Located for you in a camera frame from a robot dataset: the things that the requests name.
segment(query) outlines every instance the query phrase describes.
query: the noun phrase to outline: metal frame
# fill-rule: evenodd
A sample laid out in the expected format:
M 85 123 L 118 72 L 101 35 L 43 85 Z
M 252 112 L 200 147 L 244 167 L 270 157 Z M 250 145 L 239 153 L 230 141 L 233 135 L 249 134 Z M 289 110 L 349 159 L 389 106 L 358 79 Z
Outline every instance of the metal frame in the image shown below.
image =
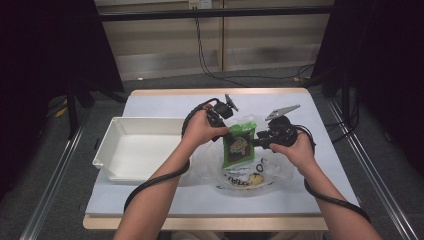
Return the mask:
M 330 109 L 334 114 L 334 117 L 337 121 L 342 122 L 342 110 L 339 105 L 336 103 L 334 99 L 329 99 L 328 104 L 330 105 Z M 344 134 L 349 133 L 349 127 L 346 124 L 340 124 L 342 131 Z M 406 214 L 401 209 L 399 204 L 396 202 L 393 195 L 390 193 L 377 169 L 374 167 L 372 160 L 368 156 L 361 142 L 354 132 L 348 134 L 347 140 L 349 141 L 352 150 L 355 152 L 356 157 L 358 158 L 359 163 L 361 164 L 364 172 L 367 174 L 368 179 L 370 180 L 372 186 L 374 187 L 380 201 L 383 203 L 386 208 L 387 213 L 398 229 L 402 239 L 417 239 L 418 236 L 414 232 L 414 229 L 411 226 Z
M 38 234 L 43 227 L 44 220 L 46 219 L 47 214 L 53 204 L 54 196 L 59 190 L 59 186 L 63 177 L 65 176 L 66 169 L 68 168 L 72 156 L 78 146 L 79 140 L 81 139 L 88 120 L 90 113 L 89 111 L 90 110 L 86 110 L 84 112 L 81 125 L 74 134 L 73 138 L 68 140 L 68 143 L 62 153 L 62 156 L 60 157 L 56 169 L 54 170 L 53 175 L 47 184 L 46 190 L 44 191 L 43 196 L 41 197 L 36 209 L 32 213 L 31 218 L 25 226 L 25 229 L 19 239 L 37 239 Z
M 352 11 L 350 8 L 337 8 L 337 11 Z M 104 22 L 181 19 L 181 18 L 214 18 L 214 17 L 246 17 L 246 16 L 271 16 L 271 15 L 302 15 L 302 14 L 328 14 L 335 12 L 333 6 L 307 6 L 307 7 L 279 7 L 279 8 L 237 8 L 237 9 L 202 9 L 202 10 L 175 10 L 158 12 L 118 12 L 102 13 L 98 16 Z

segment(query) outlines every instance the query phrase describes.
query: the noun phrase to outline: person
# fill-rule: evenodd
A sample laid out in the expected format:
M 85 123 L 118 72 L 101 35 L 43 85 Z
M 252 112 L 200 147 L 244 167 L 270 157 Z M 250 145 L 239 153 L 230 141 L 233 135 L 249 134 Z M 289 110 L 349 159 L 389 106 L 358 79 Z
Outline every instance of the person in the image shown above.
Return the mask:
M 227 132 L 227 127 L 211 127 L 206 111 L 198 111 L 189 121 L 178 146 L 151 178 L 181 169 L 197 147 Z M 270 144 L 270 148 L 286 155 L 314 191 L 346 201 L 315 161 L 305 133 L 299 132 L 291 147 Z M 168 215 L 179 179 L 175 177 L 160 182 L 138 193 L 128 205 L 114 239 L 156 239 Z M 372 225 L 359 214 L 318 199 L 317 203 L 333 239 L 381 239 Z

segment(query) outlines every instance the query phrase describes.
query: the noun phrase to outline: green bag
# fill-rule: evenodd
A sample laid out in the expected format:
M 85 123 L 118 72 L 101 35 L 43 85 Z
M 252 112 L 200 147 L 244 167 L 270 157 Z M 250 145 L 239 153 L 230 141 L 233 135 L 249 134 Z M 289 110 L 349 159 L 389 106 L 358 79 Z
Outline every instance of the green bag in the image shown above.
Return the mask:
M 251 143 L 254 138 L 255 128 L 255 122 L 235 124 L 229 128 L 235 142 L 229 143 L 226 139 L 223 141 L 224 162 L 222 164 L 222 169 L 255 158 L 255 148 Z

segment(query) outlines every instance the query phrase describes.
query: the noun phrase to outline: white tray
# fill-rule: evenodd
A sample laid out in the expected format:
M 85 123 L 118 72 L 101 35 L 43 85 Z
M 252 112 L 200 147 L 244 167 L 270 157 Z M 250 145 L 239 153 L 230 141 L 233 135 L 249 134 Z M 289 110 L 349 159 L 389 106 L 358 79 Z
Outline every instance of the white tray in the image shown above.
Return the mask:
M 93 160 L 111 181 L 144 182 L 181 140 L 181 118 L 111 120 Z

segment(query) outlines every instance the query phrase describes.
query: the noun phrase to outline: clear plastic bag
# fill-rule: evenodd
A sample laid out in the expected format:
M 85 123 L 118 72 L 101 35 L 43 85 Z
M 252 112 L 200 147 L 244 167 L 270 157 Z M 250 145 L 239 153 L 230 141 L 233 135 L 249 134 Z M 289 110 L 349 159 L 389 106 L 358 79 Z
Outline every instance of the clear plastic bag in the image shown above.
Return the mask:
M 267 129 L 264 117 L 247 116 L 226 121 L 227 126 L 254 121 L 255 132 Z M 192 171 L 217 189 L 227 191 L 272 190 L 276 182 L 293 178 L 294 166 L 286 156 L 270 149 L 255 148 L 253 160 L 223 168 L 224 145 L 222 138 L 200 146 L 192 155 Z

